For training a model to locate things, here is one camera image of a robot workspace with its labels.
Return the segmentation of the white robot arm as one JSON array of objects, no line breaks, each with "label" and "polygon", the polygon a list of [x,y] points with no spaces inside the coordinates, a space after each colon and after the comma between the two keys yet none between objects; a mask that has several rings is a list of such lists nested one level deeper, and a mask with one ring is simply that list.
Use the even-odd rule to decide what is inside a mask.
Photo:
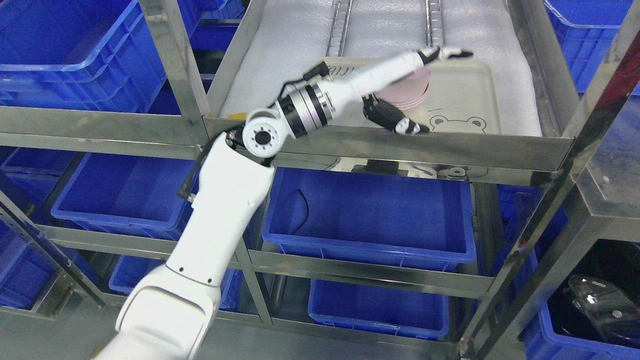
[{"label": "white robot arm", "polygon": [[192,214],[167,261],[134,287],[98,360],[194,360],[217,316],[221,284],[275,176],[271,159],[339,119],[371,91],[355,77],[325,77],[247,114],[209,144]]}]

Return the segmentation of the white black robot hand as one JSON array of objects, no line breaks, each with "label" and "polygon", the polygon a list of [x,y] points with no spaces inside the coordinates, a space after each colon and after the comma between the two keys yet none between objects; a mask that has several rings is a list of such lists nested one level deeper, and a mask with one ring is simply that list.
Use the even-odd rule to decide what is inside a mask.
[{"label": "white black robot hand", "polygon": [[389,132],[416,136],[429,133],[424,125],[413,121],[395,105],[380,99],[377,94],[390,86],[406,80],[441,60],[470,59],[474,51],[459,47],[425,47],[404,51],[355,69],[349,75],[331,80],[324,85],[323,93],[330,102],[334,121],[343,120],[350,107],[359,106],[366,120]]}]

